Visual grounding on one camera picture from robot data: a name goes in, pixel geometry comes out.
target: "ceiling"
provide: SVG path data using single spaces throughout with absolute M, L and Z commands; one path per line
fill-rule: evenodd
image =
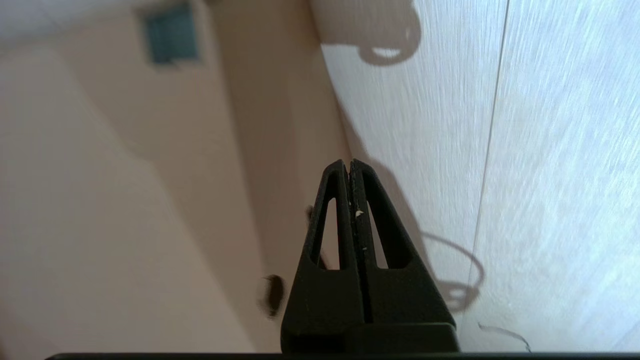
M 100 14 L 152 0 L 0 0 L 0 53 Z

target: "dark blurry object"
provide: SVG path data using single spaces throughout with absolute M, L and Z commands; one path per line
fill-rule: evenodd
M 266 309 L 269 317 L 275 318 L 284 299 L 284 280 L 277 275 L 269 275 L 265 280 L 267 280 L 267 288 L 261 304 Z
M 307 206 L 307 208 L 305 209 L 305 214 L 307 216 L 307 226 L 309 225 L 309 223 L 311 222 L 311 215 L 313 215 L 314 213 L 314 207 L 313 205 L 309 205 Z

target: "clip jaw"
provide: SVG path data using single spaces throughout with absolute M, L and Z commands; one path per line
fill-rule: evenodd
M 327 205 L 335 198 L 340 270 L 319 266 Z M 369 206 L 389 269 L 378 268 Z M 378 176 L 353 160 L 323 173 L 282 320 L 287 353 L 457 352 L 455 322 Z

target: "beige wall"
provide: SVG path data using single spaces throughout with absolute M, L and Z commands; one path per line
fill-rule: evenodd
M 306 1 L 211 7 L 266 269 L 289 287 L 322 171 L 351 159 L 339 109 Z M 335 215 L 324 240 L 329 266 L 338 268 Z
M 5 358 L 278 350 L 199 14 L 202 60 L 178 67 L 148 63 L 131 14 L 0 60 Z

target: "blue vent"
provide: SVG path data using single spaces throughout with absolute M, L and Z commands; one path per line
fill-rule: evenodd
M 145 19 L 151 59 L 156 64 L 195 60 L 195 26 L 189 3 L 182 3 Z

